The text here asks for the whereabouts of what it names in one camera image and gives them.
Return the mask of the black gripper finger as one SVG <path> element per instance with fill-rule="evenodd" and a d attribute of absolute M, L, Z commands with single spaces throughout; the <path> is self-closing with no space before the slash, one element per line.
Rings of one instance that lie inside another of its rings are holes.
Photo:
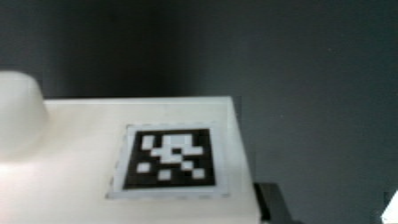
<path fill-rule="evenodd" d="M 254 192 L 261 212 L 261 224 L 301 224 L 291 217 L 278 185 L 275 183 L 255 183 Z"/>

